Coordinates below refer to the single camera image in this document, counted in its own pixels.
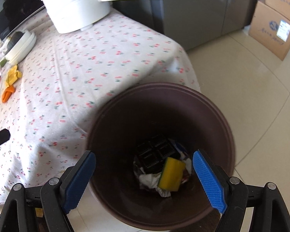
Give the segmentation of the cherry print tablecloth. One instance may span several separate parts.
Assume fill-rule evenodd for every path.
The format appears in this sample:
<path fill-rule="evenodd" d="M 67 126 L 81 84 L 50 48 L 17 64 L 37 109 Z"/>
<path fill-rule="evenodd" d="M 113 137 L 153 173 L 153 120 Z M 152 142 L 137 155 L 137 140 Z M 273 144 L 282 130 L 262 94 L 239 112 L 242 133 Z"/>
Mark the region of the cherry print tablecloth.
<path fill-rule="evenodd" d="M 46 11 L 28 20 L 32 51 L 18 65 L 22 78 L 2 102 L 0 205 L 16 183 L 39 186 L 82 156 L 97 111 L 127 88 L 172 82 L 199 90 L 184 49 L 116 10 L 86 31 L 60 34 Z"/>

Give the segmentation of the black plastic meal tray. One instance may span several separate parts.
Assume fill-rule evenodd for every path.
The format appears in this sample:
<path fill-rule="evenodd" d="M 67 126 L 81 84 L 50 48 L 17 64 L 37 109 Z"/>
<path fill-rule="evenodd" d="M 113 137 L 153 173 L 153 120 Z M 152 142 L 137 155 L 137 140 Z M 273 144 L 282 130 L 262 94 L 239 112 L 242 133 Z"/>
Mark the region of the black plastic meal tray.
<path fill-rule="evenodd" d="M 137 174 L 156 174 L 162 172 L 166 159 L 181 159 L 181 151 L 176 148 L 176 144 L 171 140 L 163 140 L 152 144 L 133 161 L 133 167 Z"/>

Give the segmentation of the yellow green sponge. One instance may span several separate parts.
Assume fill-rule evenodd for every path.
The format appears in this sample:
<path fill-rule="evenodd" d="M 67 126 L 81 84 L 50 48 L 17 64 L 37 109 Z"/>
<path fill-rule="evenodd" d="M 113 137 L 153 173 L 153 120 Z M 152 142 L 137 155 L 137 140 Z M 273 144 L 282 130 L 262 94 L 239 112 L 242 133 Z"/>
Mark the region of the yellow green sponge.
<path fill-rule="evenodd" d="M 183 178 L 185 163 L 183 161 L 167 157 L 158 187 L 169 192 L 177 192 Z"/>

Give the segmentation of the white tissue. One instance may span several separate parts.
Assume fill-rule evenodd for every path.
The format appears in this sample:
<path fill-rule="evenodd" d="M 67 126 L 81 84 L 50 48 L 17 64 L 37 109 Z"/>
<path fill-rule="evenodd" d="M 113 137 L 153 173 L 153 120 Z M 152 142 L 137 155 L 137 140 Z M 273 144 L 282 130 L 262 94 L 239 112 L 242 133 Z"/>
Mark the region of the white tissue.
<path fill-rule="evenodd" d="M 183 172 L 183 178 L 181 182 L 181 185 L 183 185 L 189 180 L 192 174 L 192 160 L 190 157 L 186 156 L 183 152 L 181 152 L 180 161 L 183 161 L 185 163 L 185 170 Z M 139 180 L 141 189 L 148 188 L 150 190 L 156 190 L 159 193 L 160 197 L 167 198 L 171 196 L 172 192 L 162 190 L 161 188 L 158 187 L 161 173 L 162 172 L 156 174 L 137 174 L 135 172 L 135 175 Z"/>

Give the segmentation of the yellow snack wrapper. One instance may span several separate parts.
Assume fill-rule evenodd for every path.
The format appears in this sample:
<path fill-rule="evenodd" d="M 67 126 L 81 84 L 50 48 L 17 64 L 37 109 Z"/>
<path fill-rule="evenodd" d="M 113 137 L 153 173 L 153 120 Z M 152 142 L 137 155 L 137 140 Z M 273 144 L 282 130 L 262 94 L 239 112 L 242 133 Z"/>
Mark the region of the yellow snack wrapper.
<path fill-rule="evenodd" d="M 18 70 L 18 65 L 12 66 L 8 73 L 5 81 L 6 87 L 13 85 L 19 78 L 22 78 L 22 72 Z"/>

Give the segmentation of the grey refrigerator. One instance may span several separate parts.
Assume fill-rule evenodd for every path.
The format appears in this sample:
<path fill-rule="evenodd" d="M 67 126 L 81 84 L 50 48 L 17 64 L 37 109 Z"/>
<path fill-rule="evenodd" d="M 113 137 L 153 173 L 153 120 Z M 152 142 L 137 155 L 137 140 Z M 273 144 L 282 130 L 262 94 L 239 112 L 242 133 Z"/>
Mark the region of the grey refrigerator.
<path fill-rule="evenodd" d="M 113 7 L 185 50 L 249 25 L 257 0 L 126 0 Z"/>

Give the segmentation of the brown round trash bin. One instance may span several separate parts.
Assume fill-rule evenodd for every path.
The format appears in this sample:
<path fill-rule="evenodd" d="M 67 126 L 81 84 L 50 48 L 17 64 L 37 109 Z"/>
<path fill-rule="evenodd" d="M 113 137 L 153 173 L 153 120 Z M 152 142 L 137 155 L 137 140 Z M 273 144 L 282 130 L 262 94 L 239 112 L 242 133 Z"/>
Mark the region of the brown round trash bin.
<path fill-rule="evenodd" d="M 189 157 L 202 149 L 227 174 L 234 171 L 231 128 L 218 107 L 198 91 L 174 83 L 146 83 L 120 93 L 99 110 L 87 141 L 96 156 L 90 186 L 111 215 L 140 229 L 172 230 L 213 210 L 195 173 L 167 198 L 140 187 L 134 161 L 171 142 Z"/>

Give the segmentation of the stacked white plates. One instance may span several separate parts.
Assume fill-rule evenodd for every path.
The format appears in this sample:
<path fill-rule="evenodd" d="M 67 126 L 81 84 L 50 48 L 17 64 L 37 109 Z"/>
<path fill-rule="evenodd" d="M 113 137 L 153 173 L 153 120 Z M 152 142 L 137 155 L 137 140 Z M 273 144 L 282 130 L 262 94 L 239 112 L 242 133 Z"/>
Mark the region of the stacked white plates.
<path fill-rule="evenodd" d="M 11 65 L 19 64 L 33 49 L 37 37 L 34 32 L 23 31 L 24 35 L 18 43 L 6 55 L 6 59 Z"/>

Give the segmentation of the dark green pumpkin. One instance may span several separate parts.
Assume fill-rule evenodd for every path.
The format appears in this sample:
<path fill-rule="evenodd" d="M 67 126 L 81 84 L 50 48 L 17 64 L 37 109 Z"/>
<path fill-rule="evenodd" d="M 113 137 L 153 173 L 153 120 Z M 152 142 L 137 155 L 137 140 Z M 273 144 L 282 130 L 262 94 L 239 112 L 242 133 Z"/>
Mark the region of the dark green pumpkin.
<path fill-rule="evenodd" d="M 7 45 L 8 49 L 13 48 L 23 35 L 24 35 L 23 32 L 15 32 L 10 38 L 10 41 L 8 42 L 8 45 Z"/>

